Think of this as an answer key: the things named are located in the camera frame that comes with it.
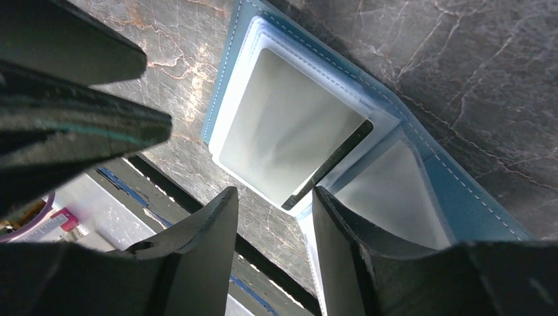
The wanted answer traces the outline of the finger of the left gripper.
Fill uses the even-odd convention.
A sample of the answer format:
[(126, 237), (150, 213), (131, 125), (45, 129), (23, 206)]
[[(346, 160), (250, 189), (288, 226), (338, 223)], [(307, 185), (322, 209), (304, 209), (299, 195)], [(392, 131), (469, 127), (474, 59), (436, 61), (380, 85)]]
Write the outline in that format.
[(2, 1), (1, 60), (85, 86), (147, 67), (138, 45), (69, 1)]
[(164, 143), (171, 132), (164, 112), (2, 62), (1, 212)]

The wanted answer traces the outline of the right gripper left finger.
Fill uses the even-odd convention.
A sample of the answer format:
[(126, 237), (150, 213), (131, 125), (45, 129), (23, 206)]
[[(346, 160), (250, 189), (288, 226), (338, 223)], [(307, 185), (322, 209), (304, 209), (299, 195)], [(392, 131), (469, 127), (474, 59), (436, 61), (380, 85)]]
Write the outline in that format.
[(1, 245), (2, 315), (224, 315), (238, 191), (126, 250)]

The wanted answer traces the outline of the dark shiny credit card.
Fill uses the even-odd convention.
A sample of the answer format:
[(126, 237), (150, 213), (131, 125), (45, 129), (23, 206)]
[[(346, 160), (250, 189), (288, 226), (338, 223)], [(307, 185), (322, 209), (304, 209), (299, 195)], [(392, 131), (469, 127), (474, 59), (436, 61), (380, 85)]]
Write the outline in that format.
[(333, 153), (321, 164), (319, 168), (302, 185), (302, 188), (292, 194), (282, 205), (281, 208), (292, 210), (329, 172), (332, 171), (365, 137), (374, 129), (371, 121), (365, 120)]

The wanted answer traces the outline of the blue card holder wallet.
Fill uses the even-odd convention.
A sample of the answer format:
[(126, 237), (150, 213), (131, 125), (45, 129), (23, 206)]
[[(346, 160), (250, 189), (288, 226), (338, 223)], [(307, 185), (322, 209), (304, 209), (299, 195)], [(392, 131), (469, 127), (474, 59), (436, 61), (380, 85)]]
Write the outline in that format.
[[(373, 131), (290, 211), (281, 205), (365, 120)], [(303, 231), (325, 301), (313, 190), (433, 250), (530, 236), (385, 86), (266, 1), (235, 1), (202, 138), (213, 161)]]

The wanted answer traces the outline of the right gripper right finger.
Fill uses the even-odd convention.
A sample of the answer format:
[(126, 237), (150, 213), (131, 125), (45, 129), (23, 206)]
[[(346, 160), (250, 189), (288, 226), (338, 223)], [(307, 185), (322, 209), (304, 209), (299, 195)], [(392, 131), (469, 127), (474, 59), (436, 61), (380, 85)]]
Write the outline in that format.
[(406, 241), (313, 190), (329, 315), (556, 315), (557, 243)]

